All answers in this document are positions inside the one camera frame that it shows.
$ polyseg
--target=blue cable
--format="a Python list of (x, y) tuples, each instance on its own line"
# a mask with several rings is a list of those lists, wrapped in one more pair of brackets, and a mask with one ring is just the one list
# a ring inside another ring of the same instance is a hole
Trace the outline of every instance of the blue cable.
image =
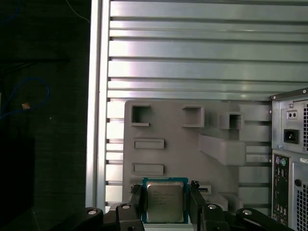
[(20, 10), (20, 0), (18, 0), (18, 5), (16, 7), (15, 13), (12, 16), (8, 17), (7, 19), (0, 21), (0, 23), (7, 23), (8, 21), (14, 19), (19, 14), (19, 10)]
[[(42, 102), (40, 102), (40, 103), (38, 103), (38, 104), (36, 104), (36, 105), (34, 105), (34, 106), (28, 108), (28, 109), (18, 109), (18, 110), (14, 110), (14, 111), (11, 111), (11, 112), (8, 112), (8, 113), (5, 113), (5, 114), (1, 115), (1, 114), (4, 112), (4, 110), (6, 109), (6, 107), (8, 106), (8, 104), (9, 104), (10, 100), (12, 99), (12, 97), (16, 94), (17, 90), (18, 90), (21, 86), (23, 86), (25, 83), (27, 83), (27, 82), (29, 82), (29, 81), (32, 81), (32, 80), (41, 82), (42, 84), (45, 85), (45, 87), (46, 87), (46, 89), (47, 89), (47, 95), (46, 95), (45, 100), (43, 100)], [(8, 100), (4, 103), (3, 107), (2, 107), (1, 110), (0, 110), (0, 120), (3, 119), (3, 118), (5, 118), (6, 116), (9, 116), (9, 115), (12, 115), (12, 114), (15, 114), (15, 113), (20, 113), (20, 112), (24, 112), (24, 111), (29, 111), (29, 110), (33, 110), (33, 109), (36, 109), (36, 108), (38, 108), (38, 107), (41, 107), (41, 106), (43, 106), (43, 105), (48, 101), (49, 98), (50, 98), (50, 88), (49, 88), (48, 84), (47, 84), (44, 80), (42, 80), (42, 79), (40, 79), (40, 78), (27, 78), (27, 79), (23, 80), (21, 83), (19, 83), (19, 84), (15, 87), (15, 89), (12, 91), (11, 95), (9, 96)]]

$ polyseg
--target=metal wall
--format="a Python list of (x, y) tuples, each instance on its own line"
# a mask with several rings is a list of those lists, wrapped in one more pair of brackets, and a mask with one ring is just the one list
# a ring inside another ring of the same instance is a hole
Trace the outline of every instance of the metal wall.
[[(265, 101), (308, 84), (308, 7), (292, 4), (106, 0), (101, 8), (94, 0), (92, 14), (102, 18), (91, 32), (86, 204), (121, 201), (124, 103), (142, 98), (260, 101), (262, 110), (245, 109), (261, 119), (260, 140), (247, 148), (240, 192), (247, 205), (269, 195)], [(269, 201), (259, 200), (267, 213)]]

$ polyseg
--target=computer tower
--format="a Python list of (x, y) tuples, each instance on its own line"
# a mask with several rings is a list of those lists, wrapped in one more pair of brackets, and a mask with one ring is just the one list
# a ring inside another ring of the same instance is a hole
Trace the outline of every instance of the computer tower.
[(272, 218), (308, 231), (308, 89), (271, 98)]

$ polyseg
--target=screw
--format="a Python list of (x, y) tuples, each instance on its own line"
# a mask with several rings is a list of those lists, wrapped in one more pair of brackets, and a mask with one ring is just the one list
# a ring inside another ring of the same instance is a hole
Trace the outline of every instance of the screw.
[(209, 209), (215, 209), (216, 205), (209, 205), (208, 207), (209, 207)]
[(130, 208), (130, 205), (122, 205), (122, 208), (123, 209), (128, 209), (128, 208)]
[(88, 212), (89, 215), (94, 215), (94, 214), (96, 214), (96, 213), (97, 213), (96, 210), (90, 210), (90, 211)]
[(252, 215), (252, 212), (250, 210), (244, 210), (243, 213), (245, 215)]

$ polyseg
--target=ventilation grille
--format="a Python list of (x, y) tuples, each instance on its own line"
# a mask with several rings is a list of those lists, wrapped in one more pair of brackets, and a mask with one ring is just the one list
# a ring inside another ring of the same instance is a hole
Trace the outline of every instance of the ventilation grille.
[(297, 190), (297, 230), (308, 231), (308, 187), (303, 185), (303, 191)]
[(304, 148), (308, 151), (308, 109), (304, 108)]

